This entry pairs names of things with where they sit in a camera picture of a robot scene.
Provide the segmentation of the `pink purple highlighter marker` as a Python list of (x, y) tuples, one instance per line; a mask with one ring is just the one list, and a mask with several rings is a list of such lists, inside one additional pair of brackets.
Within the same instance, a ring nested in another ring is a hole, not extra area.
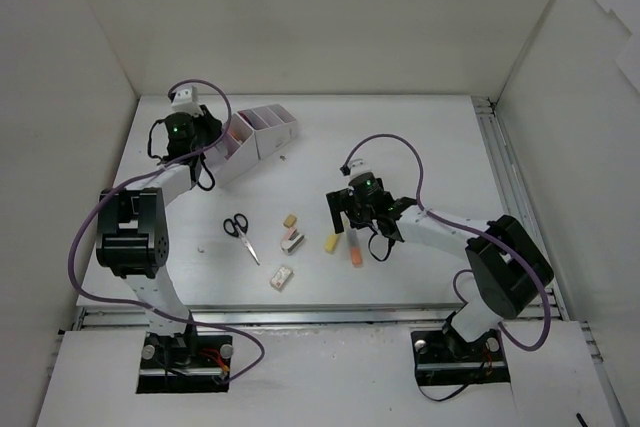
[(236, 138), (231, 125), (228, 125), (227, 127), (227, 131), (224, 136), (224, 145), (226, 147), (226, 159), (229, 159), (241, 145), (241, 142)]

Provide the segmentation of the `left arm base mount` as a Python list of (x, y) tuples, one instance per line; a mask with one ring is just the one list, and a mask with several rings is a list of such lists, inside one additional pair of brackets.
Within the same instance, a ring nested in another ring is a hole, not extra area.
[(161, 337), (148, 334), (139, 363), (137, 394), (226, 393), (230, 387), (230, 335)]

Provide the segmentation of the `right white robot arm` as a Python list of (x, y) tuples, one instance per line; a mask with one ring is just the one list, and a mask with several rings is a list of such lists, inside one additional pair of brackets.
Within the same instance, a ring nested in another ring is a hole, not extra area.
[(445, 323), (442, 345), (449, 356), (468, 357), (484, 334), (517, 318), (535, 298), (543, 301), (542, 332), (533, 344), (520, 348), (532, 352), (545, 343), (551, 327), (546, 287), (554, 272), (517, 219), (503, 215), (476, 227), (450, 220), (421, 208), (414, 198), (394, 198), (370, 171), (327, 193), (326, 199), (337, 233), (344, 231), (347, 220), (353, 229), (368, 228), (386, 238), (389, 248), (402, 242), (421, 244), (468, 262), (478, 294)]

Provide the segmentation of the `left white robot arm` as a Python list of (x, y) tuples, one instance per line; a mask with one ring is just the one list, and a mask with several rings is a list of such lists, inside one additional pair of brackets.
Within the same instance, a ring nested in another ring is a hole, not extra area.
[(198, 185), (201, 173), (208, 170), (201, 150), (220, 137), (222, 123), (197, 101), (172, 109), (161, 120), (168, 135), (161, 173), (130, 184), (105, 204), (98, 214), (96, 257), (149, 307), (149, 333), (165, 341), (163, 352), (169, 360), (185, 367), (198, 358), (200, 342), (190, 334), (186, 322), (191, 312), (179, 299), (166, 267), (166, 206)]

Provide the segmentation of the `orange capped marker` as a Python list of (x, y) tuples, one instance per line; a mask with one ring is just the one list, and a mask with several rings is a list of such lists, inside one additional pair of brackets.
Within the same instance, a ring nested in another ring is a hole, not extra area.
[(363, 260), (357, 232), (354, 229), (347, 228), (345, 230), (345, 233), (351, 263), (354, 267), (361, 267), (363, 264)]

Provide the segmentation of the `red gel pen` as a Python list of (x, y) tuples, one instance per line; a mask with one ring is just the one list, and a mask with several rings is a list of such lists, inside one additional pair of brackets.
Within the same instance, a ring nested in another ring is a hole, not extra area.
[(253, 123), (251, 122), (251, 120), (249, 119), (249, 117), (243, 113), (243, 112), (238, 112), (239, 116), (253, 129), (255, 129)]

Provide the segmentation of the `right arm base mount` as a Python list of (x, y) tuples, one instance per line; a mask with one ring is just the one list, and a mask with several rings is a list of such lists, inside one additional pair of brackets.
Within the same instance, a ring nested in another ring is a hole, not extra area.
[(414, 377), (420, 387), (481, 385), (511, 381), (499, 332), (491, 329), (472, 343), (453, 332), (410, 332)]

